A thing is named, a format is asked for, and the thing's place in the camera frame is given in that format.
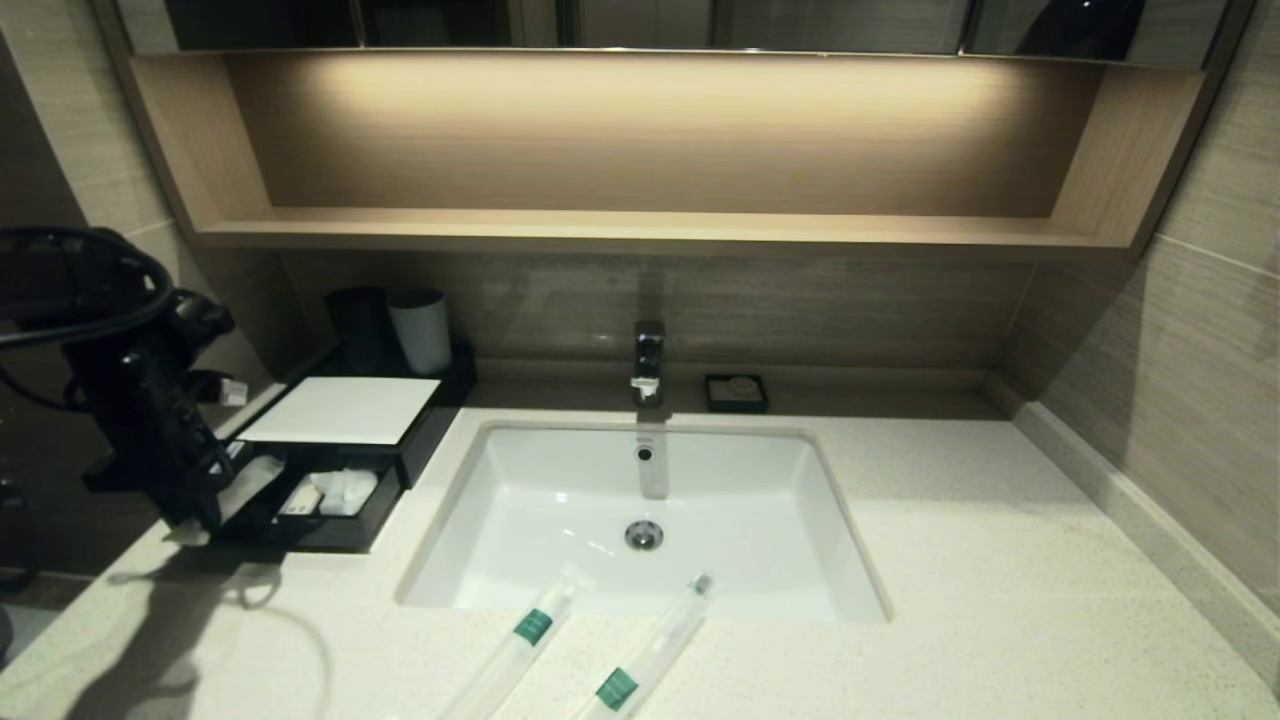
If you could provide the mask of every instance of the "undermount sink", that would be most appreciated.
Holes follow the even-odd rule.
[[[641,495],[643,473],[666,500]],[[705,570],[712,616],[887,620],[820,454],[777,434],[492,427],[399,600],[524,610],[566,562],[595,582],[579,612],[659,614]]]

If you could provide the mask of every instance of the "toothbrush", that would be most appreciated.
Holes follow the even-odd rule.
[[[710,601],[710,575],[694,578],[627,660],[586,701],[577,720],[621,720],[635,712],[694,637]]]
[[[484,720],[502,706],[564,624],[575,598],[590,589],[590,582],[577,569],[566,566],[561,574],[458,691],[439,720]]]

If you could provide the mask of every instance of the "wooden shelf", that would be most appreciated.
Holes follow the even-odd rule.
[[[1039,218],[276,208],[198,232],[207,245],[271,249],[878,256],[927,250],[1010,259],[1124,250]]]
[[[1221,82],[1030,59],[134,56],[186,234],[220,247],[1135,258]]]

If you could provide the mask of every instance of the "power cord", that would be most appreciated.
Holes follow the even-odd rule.
[[[129,241],[123,237],[111,233],[110,231],[79,231],[73,228],[51,228],[51,227],[26,227],[14,228],[5,231],[5,234],[32,234],[32,236],[47,236],[47,237],[74,237],[83,240],[86,242],[99,242],[105,245],[113,245],[118,250],[125,252],[129,258],[128,261],[136,261],[142,266],[146,273],[147,279],[151,281],[154,288],[151,299],[138,305],[137,307],[123,313],[114,318],[104,318],[101,320],[93,320],[92,323],[84,323],[81,325],[73,325],[69,328],[47,328],[42,331],[29,331],[10,333],[6,336],[0,336],[0,352],[5,350],[18,350],[19,347],[32,347],[36,345],[46,345],[51,342],[79,342],[84,340],[95,340],[105,337],[109,334],[120,333],[146,323],[147,320],[155,318],[165,310],[169,302],[169,297],[173,295],[173,278],[169,275],[169,270],[164,268],[155,258],[140,251],[137,247],[129,245]],[[13,378],[4,380],[5,384],[14,388],[14,392],[22,395],[23,397],[31,400],[32,402],[40,402],[46,405],[52,401],[33,400],[26,389],[18,389],[18,384],[13,382]]]
[[[88,413],[88,410],[83,407],[63,405],[61,402],[58,402],[55,400],[49,400],[47,397],[36,395],[35,392],[27,389],[22,383],[15,380],[13,375],[10,375],[9,372],[4,369],[4,366],[0,366],[0,383],[9,386],[9,389],[14,391],[20,397],[29,400],[36,405],[40,405],[41,407],[47,407],[50,410],[59,410],[61,413]],[[73,387],[72,383],[68,383],[67,391],[63,392],[64,398],[68,397],[73,398],[76,396],[76,387]]]

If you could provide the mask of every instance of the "cup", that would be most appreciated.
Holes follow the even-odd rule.
[[[443,292],[431,288],[389,291],[387,311],[411,370],[434,375],[453,363]]]
[[[338,343],[355,375],[394,375],[404,372],[404,357],[387,311],[387,291],[348,287],[324,299]]]

